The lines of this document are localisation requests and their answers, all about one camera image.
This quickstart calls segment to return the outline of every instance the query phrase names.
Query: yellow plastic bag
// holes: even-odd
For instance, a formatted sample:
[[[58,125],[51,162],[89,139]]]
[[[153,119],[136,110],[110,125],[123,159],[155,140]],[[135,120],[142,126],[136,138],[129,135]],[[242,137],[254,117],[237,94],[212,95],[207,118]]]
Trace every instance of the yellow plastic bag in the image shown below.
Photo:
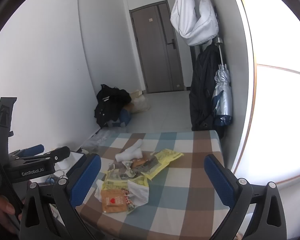
[[[152,180],[160,171],[169,165],[170,162],[183,156],[183,153],[175,152],[169,149],[164,149],[158,152],[140,166],[139,171],[145,175],[149,180]]]
[[[148,180],[144,175],[129,180],[138,185],[149,187]],[[118,169],[106,172],[106,178],[105,178],[105,182],[102,185],[102,190],[109,190],[109,189],[128,190],[128,180],[122,180],[120,178]]]

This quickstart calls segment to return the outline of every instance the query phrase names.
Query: umbrella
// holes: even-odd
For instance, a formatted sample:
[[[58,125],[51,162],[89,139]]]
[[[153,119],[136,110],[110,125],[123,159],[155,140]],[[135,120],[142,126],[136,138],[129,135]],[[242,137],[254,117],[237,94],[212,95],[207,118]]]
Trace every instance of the umbrella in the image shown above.
[[[216,88],[212,95],[212,111],[214,124],[218,126],[230,125],[232,120],[232,91],[230,87],[230,73],[226,64],[223,64],[221,48],[219,44],[221,65],[216,72],[214,80]]]

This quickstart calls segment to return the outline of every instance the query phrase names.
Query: finger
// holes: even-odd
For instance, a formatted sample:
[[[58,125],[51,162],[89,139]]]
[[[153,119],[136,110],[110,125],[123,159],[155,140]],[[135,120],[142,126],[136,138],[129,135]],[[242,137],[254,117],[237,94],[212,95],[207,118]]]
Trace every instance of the finger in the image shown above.
[[[8,200],[3,198],[2,196],[0,196],[0,210],[10,215],[13,215],[15,213],[14,207],[9,203]]]
[[[7,229],[10,233],[15,234],[16,230],[11,224],[10,220],[7,218],[7,215],[0,210],[0,224]]]

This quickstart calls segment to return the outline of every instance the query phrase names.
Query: black jacket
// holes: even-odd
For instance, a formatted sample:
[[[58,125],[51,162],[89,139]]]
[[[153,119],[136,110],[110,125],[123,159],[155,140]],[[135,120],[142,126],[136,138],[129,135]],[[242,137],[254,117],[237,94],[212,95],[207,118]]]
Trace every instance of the black jacket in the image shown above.
[[[94,111],[94,117],[97,119],[97,124],[102,128],[106,122],[118,120],[122,108],[131,102],[131,97],[126,90],[111,88],[103,84],[97,95],[97,100],[98,105]]]
[[[216,85],[214,77],[219,64],[221,64],[219,49],[214,44],[209,45],[198,55],[189,94],[193,131],[219,130],[219,127],[213,125],[211,103]]]

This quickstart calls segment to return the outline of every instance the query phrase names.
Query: bed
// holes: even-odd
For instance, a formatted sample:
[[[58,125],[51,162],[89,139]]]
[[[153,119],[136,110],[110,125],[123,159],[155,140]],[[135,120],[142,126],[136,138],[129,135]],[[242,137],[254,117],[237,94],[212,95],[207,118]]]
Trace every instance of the bed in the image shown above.
[[[206,155],[214,154],[223,164],[220,142],[215,131],[169,133],[118,133],[98,147],[102,160],[97,179],[102,179],[117,153],[143,139],[145,156],[172,149],[184,156],[171,162],[149,182],[149,203],[130,214],[102,213],[93,183],[80,216],[92,227],[118,239],[209,239],[228,212],[215,192],[204,168]]]

